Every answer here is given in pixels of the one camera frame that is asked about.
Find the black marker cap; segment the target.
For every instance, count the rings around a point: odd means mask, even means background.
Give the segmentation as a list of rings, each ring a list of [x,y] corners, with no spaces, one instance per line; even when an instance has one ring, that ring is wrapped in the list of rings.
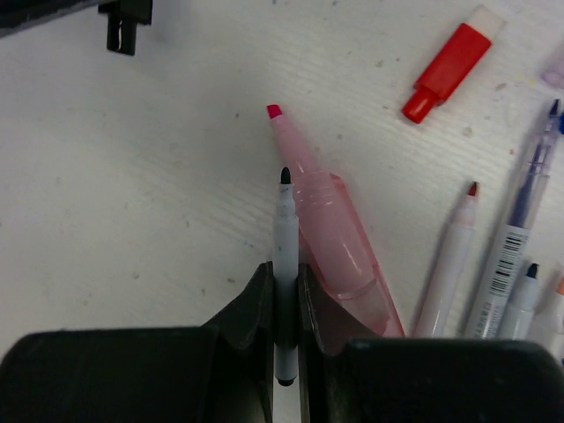
[[[153,0],[119,0],[100,4],[98,13],[106,15],[107,49],[111,52],[134,56],[137,45],[137,27],[152,23]]]

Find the blue marker pen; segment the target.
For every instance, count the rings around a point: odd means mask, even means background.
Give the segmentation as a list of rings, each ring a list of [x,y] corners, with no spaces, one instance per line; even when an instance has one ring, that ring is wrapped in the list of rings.
[[[514,285],[497,333],[498,338],[512,340],[526,338],[539,293],[538,264],[532,263]]]

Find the pink marker pen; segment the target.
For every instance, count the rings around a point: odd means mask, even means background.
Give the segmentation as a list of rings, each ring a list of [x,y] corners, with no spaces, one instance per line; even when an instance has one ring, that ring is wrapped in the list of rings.
[[[478,203],[479,183],[472,182],[451,213],[419,313],[419,320],[413,331],[415,338],[443,336],[470,250]]]

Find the clear white pen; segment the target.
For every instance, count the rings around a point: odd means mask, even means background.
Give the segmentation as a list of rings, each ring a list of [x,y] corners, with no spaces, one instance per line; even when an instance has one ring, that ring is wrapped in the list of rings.
[[[537,127],[524,143],[465,326],[466,338],[489,339],[497,334],[562,138],[561,109],[561,101],[555,100],[541,113]]]

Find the red marker cap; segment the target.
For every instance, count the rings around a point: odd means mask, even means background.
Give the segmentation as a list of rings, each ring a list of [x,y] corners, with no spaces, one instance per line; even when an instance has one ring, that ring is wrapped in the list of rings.
[[[492,47],[505,20],[484,5],[450,35],[413,85],[414,92],[403,105],[402,114],[419,124],[429,112],[446,102]]]

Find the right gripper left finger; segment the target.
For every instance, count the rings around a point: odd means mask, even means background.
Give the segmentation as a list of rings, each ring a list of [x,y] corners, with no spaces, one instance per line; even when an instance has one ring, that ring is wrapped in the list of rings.
[[[272,263],[261,263],[243,291],[204,327],[217,331],[205,422],[271,422],[274,324]]]

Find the pink highlighter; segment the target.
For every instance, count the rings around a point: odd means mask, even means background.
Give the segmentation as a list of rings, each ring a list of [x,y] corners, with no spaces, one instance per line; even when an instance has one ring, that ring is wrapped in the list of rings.
[[[266,107],[274,142],[289,168],[301,244],[325,292],[379,336],[404,328],[343,180],[325,170],[281,106]]]

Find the black capped marker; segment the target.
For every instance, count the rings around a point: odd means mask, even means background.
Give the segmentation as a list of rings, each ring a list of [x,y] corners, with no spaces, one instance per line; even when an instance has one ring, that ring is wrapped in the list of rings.
[[[293,384],[298,375],[296,325],[298,317],[299,218],[288,167],[281,171],[272,230],[274,277],[275,370],[278,383]]]

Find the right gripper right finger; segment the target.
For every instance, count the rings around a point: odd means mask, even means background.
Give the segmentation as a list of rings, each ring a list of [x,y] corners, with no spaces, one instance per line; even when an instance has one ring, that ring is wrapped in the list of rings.
[[[358,376],[348,343],[375,334],[323,289],[302,264],[298,282],[298,347],[301,420],[360,422]]]

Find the red marker pen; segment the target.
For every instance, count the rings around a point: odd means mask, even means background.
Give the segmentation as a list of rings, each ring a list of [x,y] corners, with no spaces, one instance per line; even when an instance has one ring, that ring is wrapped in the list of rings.
[[[534,316],[528,339],[543,346],[557,361],[563,360],[563,278]]]

